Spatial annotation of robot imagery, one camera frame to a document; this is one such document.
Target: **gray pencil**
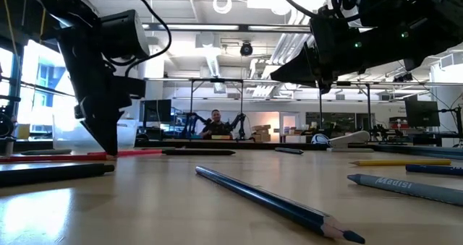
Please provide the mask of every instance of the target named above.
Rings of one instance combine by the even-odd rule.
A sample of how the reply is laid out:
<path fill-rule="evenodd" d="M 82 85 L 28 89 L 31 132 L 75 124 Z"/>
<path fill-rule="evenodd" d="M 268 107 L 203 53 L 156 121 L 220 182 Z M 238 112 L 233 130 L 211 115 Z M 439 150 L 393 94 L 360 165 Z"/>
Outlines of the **gray pencil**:
<path fill-rule="evenodd" d="M 386 177 L 369 176 L 361 173 L 349 175 L 347 178 L 357 184 L 365 186 L 463 206 L 462 190 L 418 184 L 410 181 L 389 179 Z"/>

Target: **pencil tip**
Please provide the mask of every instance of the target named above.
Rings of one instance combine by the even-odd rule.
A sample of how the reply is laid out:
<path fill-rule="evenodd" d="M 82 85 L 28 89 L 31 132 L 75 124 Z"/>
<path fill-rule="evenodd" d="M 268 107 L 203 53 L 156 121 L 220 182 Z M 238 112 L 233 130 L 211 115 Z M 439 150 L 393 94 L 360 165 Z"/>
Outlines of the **pencil tip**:
<path fill-rule="evenodd" d="M 365 244 L 365 239 L 353 231 L 345 231 L 344 238 L 348 241 L 357 242 L 359 244 Z"/>

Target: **computer monitor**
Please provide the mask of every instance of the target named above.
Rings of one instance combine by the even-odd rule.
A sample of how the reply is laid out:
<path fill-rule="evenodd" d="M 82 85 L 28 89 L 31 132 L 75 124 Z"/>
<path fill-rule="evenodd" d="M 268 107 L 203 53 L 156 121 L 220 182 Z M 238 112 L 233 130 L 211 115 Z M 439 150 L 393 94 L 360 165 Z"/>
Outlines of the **computer monitor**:
<path fill-rule="evenodd" d="M 440 126 L 439 109 L 435 101 L 406 100 L 405 110 L 409 126 Z"/>
<path fill-rule="evenodd" d="M 171 121 L 171 100 L 144 100 L 142 101 L 140 104 L 140 121 L 170 122 Z"/>

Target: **black pencil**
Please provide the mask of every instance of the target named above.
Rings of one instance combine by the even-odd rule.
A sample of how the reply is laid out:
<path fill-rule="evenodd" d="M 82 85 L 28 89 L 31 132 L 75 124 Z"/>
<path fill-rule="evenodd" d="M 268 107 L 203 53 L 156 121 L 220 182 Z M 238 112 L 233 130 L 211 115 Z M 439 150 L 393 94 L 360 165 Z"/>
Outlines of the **black pencil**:
<path fill-rule="evenodd" d="M 231 150 L 163 150 L 164 155 L 233 155 Z"/>
<path fill-rule="evenodd" d="M 278 151 L 278 152 L 287 152 L 287 153 L 297 154 L 297 155 L 302 155 L 302 154 L 304 154 L 304 151 L 302 151 L 302 150 L 296 150 L 296 149 L 285 148 L 285 147 L 275 147 L 275 151 Z"/>
<path fill-rule="evenodd" d="M 36 184 L 47 181 L 63 181 L 86 177 L 102 176 L 114 171 L 113 165 L 103 163 L 52 165 L 29 165 L 32 168 L 0 171 L 0 187 L 21 184 Z"/>
<path fill-rule="evenodd" d="M 237 194 L 257 202 L 319 235 L 329 238 L 340 238 L 348 241 L 365 243 L 365 239 L 353 231 L 342 227 L 333 216 L 319 210 L 301 205 L 290 199 L 280 197 L 262 189 L 246 184 L 237 179 L 233 179 L 222 173 L 213 171 L 202 166 L 196 167 L 196 173 L 207 179 L 222 185 L 223 187 L 236 192 Z"/>

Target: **wooden table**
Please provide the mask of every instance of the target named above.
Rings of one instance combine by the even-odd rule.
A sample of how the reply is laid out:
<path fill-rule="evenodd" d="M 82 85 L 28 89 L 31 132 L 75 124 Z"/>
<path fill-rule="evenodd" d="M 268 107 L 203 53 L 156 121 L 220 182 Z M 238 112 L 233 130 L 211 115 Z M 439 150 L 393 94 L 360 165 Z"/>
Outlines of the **wooden table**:
<path fill-rule="evenodd" d="M 453 176 L 356 167 L 391 153 L 237 150 L 229 157 L 120 158 L 112 176 L 0 189 L 0 244 L 351 244 L 306 231 L 195 175 L 205 166 L 335 216 L 374 245 L 456 245 L 463 209 L 346 179 L 366 173 L 463 189 Z M 454 160 L 455 166 L 463 166 Z"/>

